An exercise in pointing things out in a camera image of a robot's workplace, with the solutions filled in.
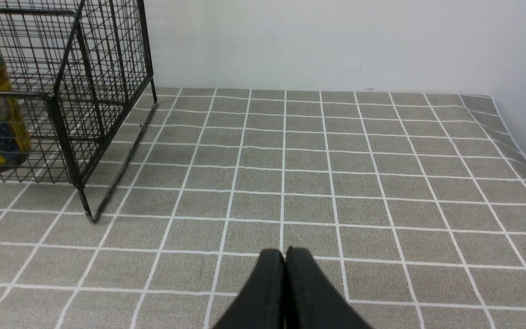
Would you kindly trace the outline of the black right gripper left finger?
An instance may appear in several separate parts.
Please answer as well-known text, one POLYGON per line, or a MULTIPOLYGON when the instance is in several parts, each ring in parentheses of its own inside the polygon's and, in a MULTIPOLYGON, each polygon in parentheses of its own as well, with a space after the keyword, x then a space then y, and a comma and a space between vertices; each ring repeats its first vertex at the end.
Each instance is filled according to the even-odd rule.
POLYGON ((279 250, 262 250, 245 285, 214 328, 282 329, 284 271, 279 250))

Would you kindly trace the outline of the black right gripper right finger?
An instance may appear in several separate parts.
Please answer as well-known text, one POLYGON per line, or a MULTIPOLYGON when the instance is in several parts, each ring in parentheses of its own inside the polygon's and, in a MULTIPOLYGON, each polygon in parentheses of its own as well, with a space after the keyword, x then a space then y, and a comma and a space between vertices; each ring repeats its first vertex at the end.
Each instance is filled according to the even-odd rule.
POLYGON ((286 253, 287 329, 369 329, 324 275, 311 252, 291 246, 286 253))

